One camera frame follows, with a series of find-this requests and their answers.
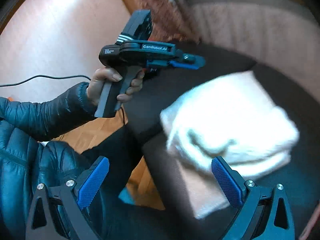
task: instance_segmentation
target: dark fabric surface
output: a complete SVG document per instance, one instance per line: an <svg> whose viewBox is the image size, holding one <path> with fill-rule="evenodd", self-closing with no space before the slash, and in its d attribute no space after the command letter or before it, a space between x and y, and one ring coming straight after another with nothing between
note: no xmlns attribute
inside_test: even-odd
<svg viewBox="0 0 320 240"><path fill-rule="evenodd" d="M143 82L143 89L134 95L134 100L124 104L129 125L140 142L148 141L162 130L161 110L185 91L218 76L250 69L255 64L248 57L210 45L179 43L177 47L186 53L204 56L207 64L198 70L162 70L158 76Z"/></svg>
<svg viewBox="0 0 320 240"><path fill-rule="evenodd" d="M192 44L184 44L183 47L187 52L194 52L195 49ZM222 50L222 54L215 54L220 49L214 46L205 47L203 52L209 55L206 57L206 68L210 66L210 69L205 70L207 71L205 76L201 76L199 72L191 75L184 70L180 70L179 75L174 73L175 70L163 71L160 76L146 82L142 93L135 97L130 107L126 107L129 122L136 136L141 141L148 140L143 151L161 198L165 205L173 212L177 212L190 228L193 227L200 239L218 239L231 222L235 214L235 209L232 207L214 212L202 220L192 218L189 199L185 196L185 184L175 160L165 153L166 138L161 132L158 120L160 111L192 86L220 75L252 69L274 102L286 110L300 131L300 140L292 150L290 164L257 181L259 185L267 187L274 187L277 183L284 185L298 236L320 198L320 105L299 85L278 71L268 66L254 65L242 58L238 61L231 52Z"/></svg>

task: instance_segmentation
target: folded towel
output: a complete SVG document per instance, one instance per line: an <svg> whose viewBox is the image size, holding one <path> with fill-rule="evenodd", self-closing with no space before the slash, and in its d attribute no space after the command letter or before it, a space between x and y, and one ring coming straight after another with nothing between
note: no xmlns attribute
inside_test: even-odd
<svg viewBox="0 0 320 240"><path fill-rule="evenodd" d="M255 180L289 163L299 139L295 124L252 71L193 88L163 110L160 119L196 218L228 206L212 175L212 158L221 155L244 179Z"/></svg>

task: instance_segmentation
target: gripper handle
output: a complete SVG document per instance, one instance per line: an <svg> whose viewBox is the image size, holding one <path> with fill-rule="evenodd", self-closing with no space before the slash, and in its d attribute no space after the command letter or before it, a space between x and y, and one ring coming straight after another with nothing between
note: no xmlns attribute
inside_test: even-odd
<svg viewBox="0 0 320 240"><path fill-rule="evenodd" d="M100 101L95 112L95 117L112 118L115 117L116 111L121 107L121 102L117 100L119 94L124 94L130 87L132 79L134 79L141 69L140 66L121 66L115 68L123 77L119 82L105 82L103 85Z"/></svg>

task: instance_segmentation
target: black cable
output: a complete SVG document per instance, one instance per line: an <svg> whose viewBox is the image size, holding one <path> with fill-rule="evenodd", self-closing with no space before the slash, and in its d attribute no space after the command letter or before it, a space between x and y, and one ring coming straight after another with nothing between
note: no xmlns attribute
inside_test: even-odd
<svg viewBox="0 0 320 240"><path fill-rule="evenodd" d="M122 111L122 121L123 121L123 125L125 125L125 116L124 116L124 109L121 106L121 111Z"/></svg>
<svg viewBox="0 0 320 240"><path fill-rule="evenodd" d="M34 79L34 78L37 78L37 77L44 77L44 78L51 78L51 79L68 79L68 78L76 78L76 77L83 77L83 78L87 78L89 80L91 80L91 78L89 78L88 76L86 75L74 75L74 76L65 76L65 77L52 77L52 76L47 76L47 75L36 75L36 76L33 76L31 78L28 78L24 81L21 81L19 83L14 83L14 84L5 84L5 85L0 85L0 87L13 87L13 86L18 86L18 85L21 85L25 82L28 82L30 81L31 79Z"/></svg>

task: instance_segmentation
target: black pants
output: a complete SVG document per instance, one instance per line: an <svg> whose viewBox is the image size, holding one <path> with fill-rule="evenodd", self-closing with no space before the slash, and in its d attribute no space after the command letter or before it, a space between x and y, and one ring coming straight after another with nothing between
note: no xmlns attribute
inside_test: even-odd
<svg viewBox="0 0 320 240"><path fill-rule="evenodd" d="M178 219L168 211L125 204L118 198L143 155L127 126L82 155L90 163L102 155L109 159L109 172L102 185L108 203L104 239L181 239Z"/></svg>

